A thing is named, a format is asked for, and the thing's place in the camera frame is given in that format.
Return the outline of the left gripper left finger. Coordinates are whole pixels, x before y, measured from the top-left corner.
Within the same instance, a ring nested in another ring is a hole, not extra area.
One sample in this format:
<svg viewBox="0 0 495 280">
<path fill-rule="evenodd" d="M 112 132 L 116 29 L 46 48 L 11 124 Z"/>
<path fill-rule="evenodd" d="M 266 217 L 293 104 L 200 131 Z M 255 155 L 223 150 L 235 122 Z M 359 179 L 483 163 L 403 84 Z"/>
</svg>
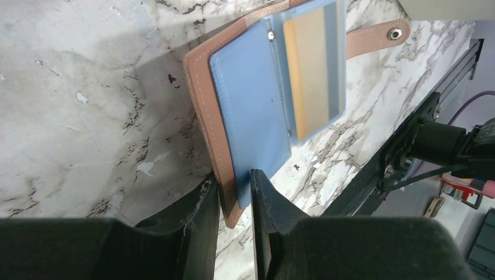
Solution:
<svg viewBox="0 0 495 280">
<path fill-rule="evenodd" d="M 1 220 L 2 279 L 213 279 L 218 183 L 209 174 L 158 213 Z"/>
</svg>

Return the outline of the brown leather card holder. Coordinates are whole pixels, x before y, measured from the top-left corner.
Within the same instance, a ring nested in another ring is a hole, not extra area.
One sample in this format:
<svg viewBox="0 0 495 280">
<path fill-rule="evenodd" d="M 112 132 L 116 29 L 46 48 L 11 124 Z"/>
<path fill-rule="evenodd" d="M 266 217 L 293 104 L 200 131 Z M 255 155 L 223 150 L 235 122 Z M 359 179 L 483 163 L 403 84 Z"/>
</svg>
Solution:
<svg viewBox="0 0 495 280">
<path fill-rule="evenodd" d="M 341 3 L 344 13 L 344 114 L 347 60 L 403 44 L 411 33 L 407 20 L 346 31 L 344 1 L 281 1 L 241 17 L 184 57 L 190 97 L 230 229 L 251 202 L 251 170 L 274 176 L 291 157 L 291 148 L 310 139 L 297 139 L 283 24 L 334 2 Z"/>
</svg>

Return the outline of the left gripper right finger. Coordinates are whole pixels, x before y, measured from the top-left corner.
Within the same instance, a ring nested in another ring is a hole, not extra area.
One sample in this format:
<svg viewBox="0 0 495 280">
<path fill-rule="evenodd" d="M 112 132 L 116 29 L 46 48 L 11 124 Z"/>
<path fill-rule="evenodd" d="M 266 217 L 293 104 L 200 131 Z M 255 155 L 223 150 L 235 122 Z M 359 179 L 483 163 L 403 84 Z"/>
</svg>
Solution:
<svg viewBox="0 0 495 280">
<path fill-rule="evenodd" d="M 250 172 L 257 279 L 474 279 L 447 230 L 426 218 L 309 216 Z"/>
</svg>

